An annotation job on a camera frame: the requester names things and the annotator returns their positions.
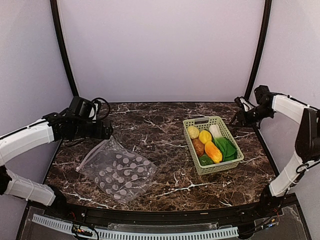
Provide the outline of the green white bok choy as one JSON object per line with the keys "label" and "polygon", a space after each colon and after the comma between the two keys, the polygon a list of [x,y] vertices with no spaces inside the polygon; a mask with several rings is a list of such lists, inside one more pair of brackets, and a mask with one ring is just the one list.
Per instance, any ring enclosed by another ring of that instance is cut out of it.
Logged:
{"label": "green white bok choy", "polygon": [[237,158],[237,148],[229,139],[222,135],[219,125],[212,124],[209,127],[209,132],[213,137],[214,144],[222,153],[222,161],[235,160]]}

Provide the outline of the orange yellow mango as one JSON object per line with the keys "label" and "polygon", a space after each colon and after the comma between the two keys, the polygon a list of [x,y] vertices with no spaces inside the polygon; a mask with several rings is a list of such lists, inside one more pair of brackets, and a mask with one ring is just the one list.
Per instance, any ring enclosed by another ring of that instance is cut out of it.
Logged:
{"label": "orange yellow mango", "polygon": [[212,141],[209,141],[204,145],[204,151],[206,155],[208,155],[215,164],[222,162],[223,155]]}

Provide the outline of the clear zip top bag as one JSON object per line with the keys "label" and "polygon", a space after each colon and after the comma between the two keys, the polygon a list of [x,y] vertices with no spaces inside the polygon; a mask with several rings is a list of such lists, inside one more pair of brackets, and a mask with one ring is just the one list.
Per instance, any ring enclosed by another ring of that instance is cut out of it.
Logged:
{"label": "clear zip top bag", "polygon": [[113,200],[126,205],[147,192],[157,166],[111,137],[90,150],[76,171],[92,180]]}

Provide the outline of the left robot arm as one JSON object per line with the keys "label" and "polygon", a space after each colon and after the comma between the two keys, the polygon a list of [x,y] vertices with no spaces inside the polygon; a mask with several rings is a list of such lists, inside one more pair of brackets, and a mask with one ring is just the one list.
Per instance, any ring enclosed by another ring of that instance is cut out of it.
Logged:
{"label": "left robot arm", "polygon": [[112,134],[113,128],[109,121],[52,113],[1,136],[0,194],[50,206],[58,217],[67,218],[71,208],[63,201],[64,195],[54,187],[36,182],[34,177],[22,176],[21,170],[14,172],[10,168],[10,161],[21,160],[35,153],[36,162],[39,163],[39,148],[77,138],[107,140]]}

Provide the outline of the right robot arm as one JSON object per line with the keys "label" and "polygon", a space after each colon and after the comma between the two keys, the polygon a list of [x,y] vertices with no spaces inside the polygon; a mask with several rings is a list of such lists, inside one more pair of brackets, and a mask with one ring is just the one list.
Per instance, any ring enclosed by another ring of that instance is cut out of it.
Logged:
{"label": "right robot arm", "polygon": [[266,85],[254,90],[256,104],[243,96],[235,98],[239,111],[235,113],[232,127],[259,127],[262,120],[281,114],[296,124],[293,153],[279,175],[262,191],[254,212],[266,217],[281,206],[285,195],[295,187],[305,173],[320,162],[320,110],[299,101],[291,95],[272,92]]}

